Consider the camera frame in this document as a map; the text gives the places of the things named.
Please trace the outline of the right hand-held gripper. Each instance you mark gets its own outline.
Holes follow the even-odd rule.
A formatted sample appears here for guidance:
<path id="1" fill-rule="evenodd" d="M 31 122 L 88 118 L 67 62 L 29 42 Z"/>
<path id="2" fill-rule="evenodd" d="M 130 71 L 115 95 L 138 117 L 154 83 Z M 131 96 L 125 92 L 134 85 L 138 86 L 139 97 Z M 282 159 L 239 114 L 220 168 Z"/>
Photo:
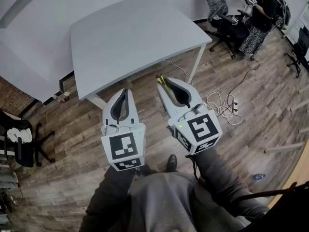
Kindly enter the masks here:
<path id="1" fill-rule="evenodd" d="M 190 155 L 215 146 L 223 135 L 215 111 L 201 103 L 201 96 L 192 85 L 171 77 L 166 78 L 166 85 L 179 103 L 162 83 L 157 83 L 162 105 L 170 117 L 168 124 L 173 137 Z"/>

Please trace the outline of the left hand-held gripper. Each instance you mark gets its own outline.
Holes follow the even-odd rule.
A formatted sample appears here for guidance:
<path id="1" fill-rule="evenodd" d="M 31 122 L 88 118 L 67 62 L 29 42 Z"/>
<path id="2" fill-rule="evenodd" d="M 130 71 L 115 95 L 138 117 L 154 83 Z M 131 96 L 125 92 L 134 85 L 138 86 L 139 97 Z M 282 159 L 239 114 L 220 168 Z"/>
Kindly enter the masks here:
<path id="1" fill-rule="evenodd" d="M 123 104 L 125 115 L 121 116 Z M 108 163 L 118 172 L 145 164 L 145 125 L 135 124 L 138 120 L 130 89 L 116 92 L 103 109 L 101 141 Z"/>

